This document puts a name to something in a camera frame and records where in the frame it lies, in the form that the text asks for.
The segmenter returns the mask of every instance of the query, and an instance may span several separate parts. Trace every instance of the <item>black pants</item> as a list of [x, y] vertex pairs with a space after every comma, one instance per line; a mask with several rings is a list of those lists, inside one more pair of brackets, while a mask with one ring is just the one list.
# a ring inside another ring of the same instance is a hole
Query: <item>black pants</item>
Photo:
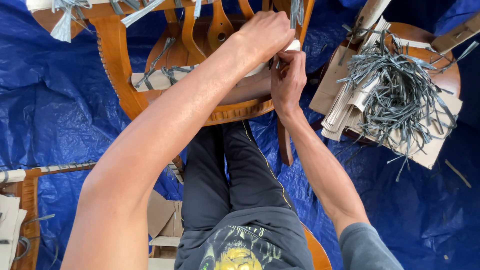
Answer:
[[296, 212], [259, 150], [248, 121], [202, 127], [187, 146], [181, 209], [184, 231], [209, 231], [232, 211], [263, 206]]

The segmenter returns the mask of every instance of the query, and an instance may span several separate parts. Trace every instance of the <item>hand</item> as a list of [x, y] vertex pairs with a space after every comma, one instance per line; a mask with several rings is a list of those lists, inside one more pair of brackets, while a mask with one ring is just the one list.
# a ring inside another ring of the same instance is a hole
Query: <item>hand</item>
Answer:
[[259, 11], [235, 34], [243, 37], [242, 42], [259, 57], [258, 60], [267, 62], [290, 45], [295, 29], [290, 29], [290, 20], [284, 11]]
[[288, 120], [294, 112], [301, 111], [299, 101], [305, 75], [305, 52], [296, 50], [279, 51], [272, 65], [272, 101], [275, 111], [282, 120]]

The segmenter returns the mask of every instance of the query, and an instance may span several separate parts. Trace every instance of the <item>person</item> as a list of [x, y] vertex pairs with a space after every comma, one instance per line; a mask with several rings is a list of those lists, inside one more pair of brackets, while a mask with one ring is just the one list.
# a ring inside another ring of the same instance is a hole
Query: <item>person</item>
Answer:
[[299, 107], [305, 53], [282, 52], [294, 34], [284, 12], [258, 12], [127, 126], [83, 184], [61, 269], [147, 269], [148, 198], [164, 167], [188, 144], [184, 232], [175, 269], [313, 270], [315, 254], [295, 207], [248, 121], [202, 127], [228, 91], [273, 56], [276, 113], [333, 222], [344, 268], [402, 269], [370, 225], [347, 173]]

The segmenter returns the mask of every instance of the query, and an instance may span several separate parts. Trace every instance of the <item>graphic t-shirt print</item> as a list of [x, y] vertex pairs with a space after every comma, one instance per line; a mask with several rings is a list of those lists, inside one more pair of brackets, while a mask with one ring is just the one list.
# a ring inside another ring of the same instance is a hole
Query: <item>graphic t-shirt print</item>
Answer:
[[281, 249], [262, 239], [266, 233], [270, 232], [248, 226], [218, 230], [204, 244], [200, 270], [264, 270], [268, 264], [282, 262]]

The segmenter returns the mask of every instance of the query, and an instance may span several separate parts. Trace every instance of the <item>blue tarp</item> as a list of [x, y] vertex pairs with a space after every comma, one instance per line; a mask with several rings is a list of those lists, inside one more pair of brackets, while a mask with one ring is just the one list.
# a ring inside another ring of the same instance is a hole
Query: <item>blue tarp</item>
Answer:
[[[344, 39], [342, 24], [351, 24], [364, 2], [316, 1], [304, 44], [308, 72], [318, 69]], [[227, 13], [239, 13], [236, 1], [223, 3]], [[259, 10], [261, 1], [251, 0], [251, 5]], [[478, 0], [392, 0], [384, 14], [388, 21], [441, 34], [478, 10]], [[202, 13], [211, 13], [211, 7], [204, 6]], [[144, 70], [148, 53], [164, 27], [163, 13], [154, 12], [128, 28], [134, 72]], [[455, 49], [454, 54], [458, 56], [466, 46]], [[405, 269], [480, 269], [480, 144], [476, 136], [480, 131], [479, 60], [477, 49], [459, 63], [464, 104], [458, 128], [446, 140], [439, 163], [432, 170], [411, 162], [411, 170], [404, 170], [400, 181], [395, 182], [401, 161], [387, 165], [386, 161], [395, 156], [385, 147], [363, 148], [348, 164], [359, 146], [338, 156], [372, 225]], [[315, 86], [308, 85], [300, 102], [310, 122], [320, 118], [308, 109], [314, 92]], [[59, 42], [38, 25], [23, 1], [0, 0], [0, 169], [98, 160], [129, 122], [105, 75], [95, 35], [83, 31], [71, 44]], [[334, 228], [308, 189], [293, 144], [293, 165], [289, 168], [280, 161], [275, 112], [250, 123], [300, 219], [324, 247], [333, 269], [342, 269]], [[343, 142], [321, 138], [334, 154], [350, 145], [346, 138]], [[463, 173], [471, 189], [444, 164], [445, 159]], [[39, 178], [40, 216], [56, 216], [40, 222], [43, 238], [38, 270], [49, 269], [56, 244], [59, 260], [51, 269], [60, 268], [87, 174], [71, 172]], [[182, 187], [169, 175], [162, 174], [155, 189], [167, 199], [182, 198]]]

